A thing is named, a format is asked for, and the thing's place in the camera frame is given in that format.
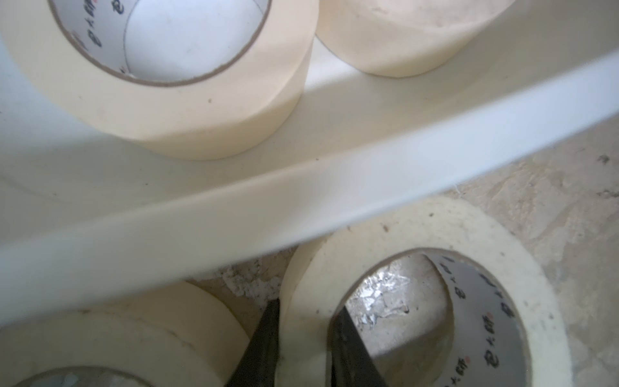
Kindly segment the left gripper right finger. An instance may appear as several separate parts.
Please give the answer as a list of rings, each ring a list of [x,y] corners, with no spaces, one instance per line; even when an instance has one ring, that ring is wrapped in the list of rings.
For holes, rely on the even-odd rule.
[[[346,307],[331,324],[330,349],[333,387],[386,387]]]

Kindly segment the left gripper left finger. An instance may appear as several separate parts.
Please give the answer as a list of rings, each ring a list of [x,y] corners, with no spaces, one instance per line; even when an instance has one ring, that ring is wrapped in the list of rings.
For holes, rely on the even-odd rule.
[[[279,360],[280,300],[270,301],[225,387],[274,387]]]

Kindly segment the white plastic storage tray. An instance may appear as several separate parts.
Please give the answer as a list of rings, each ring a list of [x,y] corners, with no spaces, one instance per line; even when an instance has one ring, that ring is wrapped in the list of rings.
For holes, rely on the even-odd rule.
[[[180,161],[49,101],[1,45],[1,322],[87,306],[277,251],[446,190],[618,112],[618,4],[515,3],[417,77],[316,43],[264,143]]]

